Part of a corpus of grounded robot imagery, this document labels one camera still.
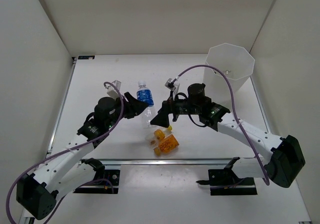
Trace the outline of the blue label water bottle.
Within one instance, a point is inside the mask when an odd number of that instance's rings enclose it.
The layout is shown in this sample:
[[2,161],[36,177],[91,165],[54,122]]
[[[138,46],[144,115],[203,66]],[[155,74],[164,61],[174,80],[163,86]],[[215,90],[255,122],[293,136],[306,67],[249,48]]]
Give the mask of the blue label water bottle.
[[151,127],[151,120],[156,115],[154,100],[152,96],[152,92],[149,88],[147,88],[146,82],[144,80],[140,80],[138,82],[138,90],[137,90],[137,100],[142,101],[147,104],[147,108],[140,114],[142,127],[147,129]]

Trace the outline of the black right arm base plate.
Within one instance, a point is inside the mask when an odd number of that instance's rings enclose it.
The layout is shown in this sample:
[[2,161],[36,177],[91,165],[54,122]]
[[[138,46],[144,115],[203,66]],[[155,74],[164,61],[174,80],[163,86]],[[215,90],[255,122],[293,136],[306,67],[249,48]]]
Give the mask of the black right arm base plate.
[[208,180],[198,180],[199,186],[209,186],[211,196],[254,196],[257,189],[254,178],[238,178],[226,169],[209,169]]

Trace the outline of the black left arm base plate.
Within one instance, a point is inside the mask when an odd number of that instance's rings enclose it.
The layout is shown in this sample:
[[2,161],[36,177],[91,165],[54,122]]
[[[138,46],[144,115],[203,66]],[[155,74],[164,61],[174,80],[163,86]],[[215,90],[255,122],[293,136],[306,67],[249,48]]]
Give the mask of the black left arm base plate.
[[96,159],[82,160],[82,164],[88,164],[95,170],[92,181],[76,188],[75,194],[118,194],[120,184],[120,169],[109,168]]

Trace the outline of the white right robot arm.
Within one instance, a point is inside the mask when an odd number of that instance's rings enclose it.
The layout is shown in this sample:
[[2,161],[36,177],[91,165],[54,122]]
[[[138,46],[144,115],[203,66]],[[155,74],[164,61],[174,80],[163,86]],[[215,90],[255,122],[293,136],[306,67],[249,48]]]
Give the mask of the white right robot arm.
[[244,178],[268,177],[276,185],[288,188],[301,171],[306,161],[297,138],[281,137],[265,132],[237,118],[233,112],[212,102],[205,95],[205,84],[195,83],[188,87],[183,99],[171,94],[162,102],[162,107],[151,124],[168,127],[169,115],[173,121],[179,115],[198,115],[202,127],[228,135],[252,148],[262,159],[233,158],[224,168],[227,182],[236,184]]

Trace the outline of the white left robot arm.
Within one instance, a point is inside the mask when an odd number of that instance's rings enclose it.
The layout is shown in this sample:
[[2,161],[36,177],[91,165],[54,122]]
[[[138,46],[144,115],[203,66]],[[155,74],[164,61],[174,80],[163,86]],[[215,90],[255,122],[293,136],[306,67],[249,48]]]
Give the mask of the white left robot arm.
[[57,203],[82,184],[100,184],[105,178],[103,164],[90,158],[77,163],[92,152],[121,119],[141,114],[148,104],[126,92],[123,96],[103,97],[89,113],[76,136],[65,149],[36,165],[16,183],[16,200],[37,220],[43,220]]

